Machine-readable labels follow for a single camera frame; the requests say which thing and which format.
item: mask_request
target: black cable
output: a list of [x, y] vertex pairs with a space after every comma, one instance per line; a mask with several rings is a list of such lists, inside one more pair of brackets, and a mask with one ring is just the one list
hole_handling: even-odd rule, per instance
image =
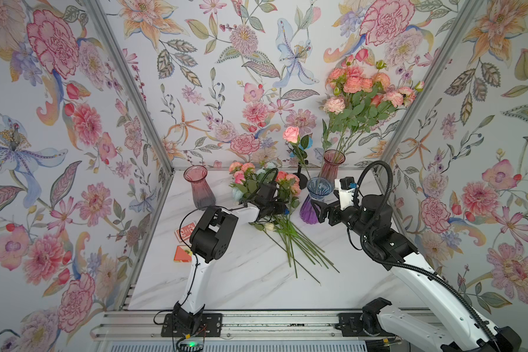
[[362, 180], [365, 177], [365, 174], [375, 165], [381, 165], [387, 171], [387, 187], [386, 187], [385, 195], [383, 196], [383, 199], [381, 201], [380, 206], [375, 210], [375, 214], [373, 215], [373, 217], [368, 221], [368, 223], [364, 227], [364, 234], [362, 236], [360, 236], [360, 244], [361, 244], [362, 249], [364, 250], [364, 252], [368, 255], [368, 257], [370, 257], [376, 263], [379, 263], [379, 264], [382, 264], [382, 265], [394, 266], [394, 267], [397, 267], [397, 268], [403, 268], [403, 269], [416, 271], [417, 273], [421, 273], [421, 274], [425, 275], [426, 277], [428, 277], [429, 279], [432, 279], [432, 280], [436, 281], [437, 283], [439, 283], [440, 285], [444, 286], [444, 288], [446, 288], [451, 294], [453, 294], [458, 299], [458, 301], [466, 308], [466, 310], [469, 312], [469, 314], [471, 314], [471, 317], [475, 320], [475, 322], [477, 322], [478, 326], [483, 330], [483, 332], [485, 332], [485, 334], [487, 335], [489, 340], [497, 343], [496, 336], [488, 328], [488, 326], [483, 322], [483, 319], [481, 319], [481, 317], [479, 316], [479, 313], [469, 303], [467, 303], [467, 301], [465, 299], [463, 299], [463, 297], [456, 291], [456, 289], [454, 289], [454, 287], [452, 287], [443, 278], [438, 276], [437, 273], [431, 273], [431, 272], [429, 272], [427, 270], [424, 270], [422, 268], [418, 268], [418, 267], [410, 265], [410, 264], [396, 263], [396, 262], [392, 262], [392, 261], [381, 260], [381, 259], [375, 258], [373, 256], [373, 254], [368, 250], [368, 247], [364, 246], [364, 243], [366, 242], [366, 236], [367, 236], [368, 230], [373, 225], [373, 222], [376, 221], [376, 218], [379, 217], [379, 215], [381, 213], [381, 210], [386, 206], [387, 200], [389, 199], [389, 196], [390, 196], [390, 193], [391, 193], [391, 188], [393, 187], [393, 173], [391, 172], [391, 167], [384, 161], [376, 160], [373, 163], [371, 163], [370, 165], [368, 165], [364, 169], [362, 174], [360, 175], [360, 179], [358, 180], [358, 188], [360, 187], [360, 185], [362, 183]]

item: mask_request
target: flower bunch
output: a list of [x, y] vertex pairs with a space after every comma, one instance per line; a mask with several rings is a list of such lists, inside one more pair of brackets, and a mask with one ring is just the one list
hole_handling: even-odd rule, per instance
[[332, 70], [326, 81], [333, 89], [334, 97], [324, 105], [324, 111], [330, 117], [328, 125], [323, 124], [324, 149], [331, 147], [329, 134], [339, 132], [341, 136], [336, 149], [346, 153], [362, 133], [371, 132], [373, 126], [389, 118], [396, 110], [412, 104], [417, 92], [424, 87], [424, 83], [419, 82], [415, 88], [396, 88], [389, 76], [380, 72], [386, 67], [381, 60], [376, 63], [378, 72], [368, 78], [358, 61], [350, 55], [342, 67]]

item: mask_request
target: rose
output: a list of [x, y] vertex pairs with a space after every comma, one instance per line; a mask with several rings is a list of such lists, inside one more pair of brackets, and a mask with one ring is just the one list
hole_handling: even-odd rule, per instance
[[290, 126], [285, 129], [284, 139], [290, 143], [297, 143], [297, 138], [299, 137], [299, 127]]

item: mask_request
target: pink glass vase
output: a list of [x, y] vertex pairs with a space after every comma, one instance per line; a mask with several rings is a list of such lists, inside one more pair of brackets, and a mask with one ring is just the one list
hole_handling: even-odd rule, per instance
[[334, 188], [334, 180], [338, 175], [338, 167], [344, 163], [345, 160], [346, 157], [341, 151], [334, 149], [325, 151], [323, 156], [323, 167], [321, 167], [319, 177], [327, 179]]
[[201, 165], [190, 166], [184, 172], [184, 179], [192, 185], [192, 197], [196, 208], [215, 205], [215, 195], [205, 180], [206, 176], [207, 169]]

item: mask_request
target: marble table surface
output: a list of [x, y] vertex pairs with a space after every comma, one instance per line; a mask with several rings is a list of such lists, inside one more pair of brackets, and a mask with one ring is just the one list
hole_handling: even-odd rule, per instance
[[[353, 176], [357, 180], [360, 173], [340, 170], [338, 176]], [[311, 176], [316, 174], [318, 171], [311, 171]], [[229, 187], [231, 175], [227, 171], [210, 171], [207, 181], [217, 205], [234, 207]], [[367, 175], [361, 191], [381, 193], [373, 174]], [[303, 190], [299, 198], [303, 202], [306, 197], [307, 190]], [[173, 261], [178, 245], [174, 231], [193, 209], [191, 187], [184, 180], [183, 171], [177, 171], [135, 286], [130, 310], [170, 309], [182, 297], [191, 263]], [[296, 278], [285, 252], [264, 232], [248, 224], [238, 225], [227, 252], [215, 263], [206, 309], [350, 309], [377, 297], [388, 299], [397, 307], [426, 306], [383, 266], [352, 248], [344, 225], [330, 227], [327, 222], [308, 225], [299, 218], [299, 209], [296, 212], [292, 216], [294, 224], [325, 250], [340, 273], [313, 265], [302, 252], [296, 251], [296, 258], [320, 284], [301, 268]], [[184, 224], [197, 222], [202, 213], [194, 212]], [[282, 243], [278, 234], [272, 236]]]

